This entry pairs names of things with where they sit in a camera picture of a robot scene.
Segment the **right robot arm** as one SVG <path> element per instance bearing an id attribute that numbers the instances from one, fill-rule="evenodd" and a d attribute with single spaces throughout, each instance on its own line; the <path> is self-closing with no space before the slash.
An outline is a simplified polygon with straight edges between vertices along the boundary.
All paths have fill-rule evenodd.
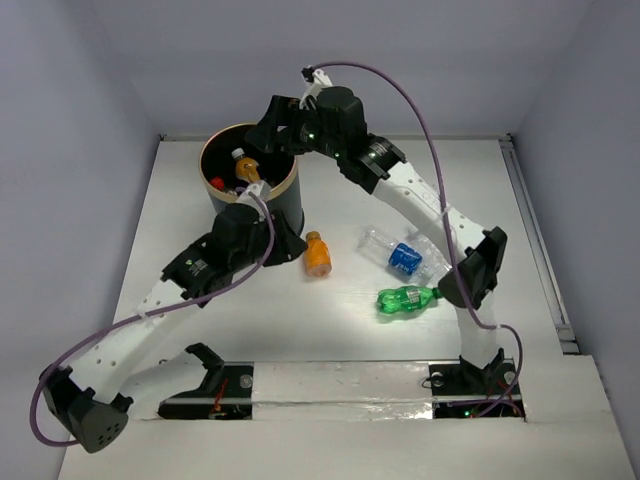
<path id="1" fill-rule="evenodd" d="M 268 149 L 335 160 L 346 179 L 399 212 L 443 253 L 451 269 L 438 288 L 456 309 L 460 379 L 473 392 L 491 386 L 504 352 L 484 302 L 497 285 L 505 231 L 485 228 L 451 207 L 394 143 L 369 132 L 361 100 L 346 87 L 323 88 L 313 99 L 274 96 L 261 125 Z"/>

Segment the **green plastic soda bottle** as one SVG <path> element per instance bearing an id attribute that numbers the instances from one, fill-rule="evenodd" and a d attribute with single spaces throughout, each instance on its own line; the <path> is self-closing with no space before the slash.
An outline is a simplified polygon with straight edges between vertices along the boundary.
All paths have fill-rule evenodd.
<path id="1" fill-rule="evenodd" d="M 437 305 L 442 298 L 438 288 L 416 285 L 380 290 L 376 299 L 376 318 L 388 322 L 392 318 L 419 316 Z"/>

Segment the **red label cola bottle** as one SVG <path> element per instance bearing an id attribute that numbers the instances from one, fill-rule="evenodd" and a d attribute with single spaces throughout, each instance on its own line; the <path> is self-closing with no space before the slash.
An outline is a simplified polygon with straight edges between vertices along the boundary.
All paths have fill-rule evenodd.
<path id="1" fill-rule="evenodd" d="M 221 177 L 213 177 L 209 181 L 209 184 L 219 193 L 232 196 L 238 195 L 238 192 L 234 188 L 229 187 Z"/>

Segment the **clear bottle white blue cap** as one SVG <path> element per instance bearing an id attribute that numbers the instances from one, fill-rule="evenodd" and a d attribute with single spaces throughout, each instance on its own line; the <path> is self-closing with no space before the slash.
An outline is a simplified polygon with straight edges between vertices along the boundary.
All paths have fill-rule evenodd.
<path id="1" fill-rule="evenodd" d="M 433 276 L 444 276 L 451 268 L 449 261 L 435 244 L 418 230 L 410 230 L 406 239 L 422 255 L 425 268 Z"/>

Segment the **blue label clear bottle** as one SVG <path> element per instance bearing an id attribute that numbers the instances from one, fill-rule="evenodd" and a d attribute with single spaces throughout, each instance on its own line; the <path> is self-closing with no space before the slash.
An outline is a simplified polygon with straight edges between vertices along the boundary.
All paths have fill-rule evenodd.
<path id="1" fill-rule="evenodd" d="M 363 256 L 407 279 L 429 284 L 443 277 L 428 272 L 422 255 L 409 245 L 406 238 L 397 239 L 375 226 L 362 230 L 358 249 Z"/>

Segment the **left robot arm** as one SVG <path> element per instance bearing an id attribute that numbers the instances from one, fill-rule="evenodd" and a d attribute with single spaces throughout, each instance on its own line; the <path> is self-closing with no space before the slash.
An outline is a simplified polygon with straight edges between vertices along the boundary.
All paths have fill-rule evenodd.
<path id="1" fill-rule="evenodd" d="M 138 311 L 80 341 L 41 373 L 29 417 L 40 443 L 80 445 L 88 453 L 104 449 L 126 426 L 134 402 L 120 389 L 151 349 L 193 309 L 237 288 L 237 272 L 251 277 L 304 252 L 295 158 L 309 150 L 299 133 L 314 114 L 299 99 L 275 96 L 257 124 L 229 126 L 205 143 L 205 178 L 230 172 L 231 151 L 242 148 L 266 161 L 276 188 L 249 184 L 238 196 L 212 193 L 212 230 L 163 269 Z"/>

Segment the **long orange juice bottle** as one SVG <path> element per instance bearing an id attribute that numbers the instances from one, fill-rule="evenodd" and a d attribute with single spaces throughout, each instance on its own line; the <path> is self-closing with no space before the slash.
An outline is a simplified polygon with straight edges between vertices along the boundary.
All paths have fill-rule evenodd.
<path id="1" fill-rule="evenodd" d="M 238 180 L 247 184 L 261 181 L 259 163 L 255 159 L 249 157 L 242 148 L 234 149 L 231 155 L 235 161 L 235 175 Z"/>

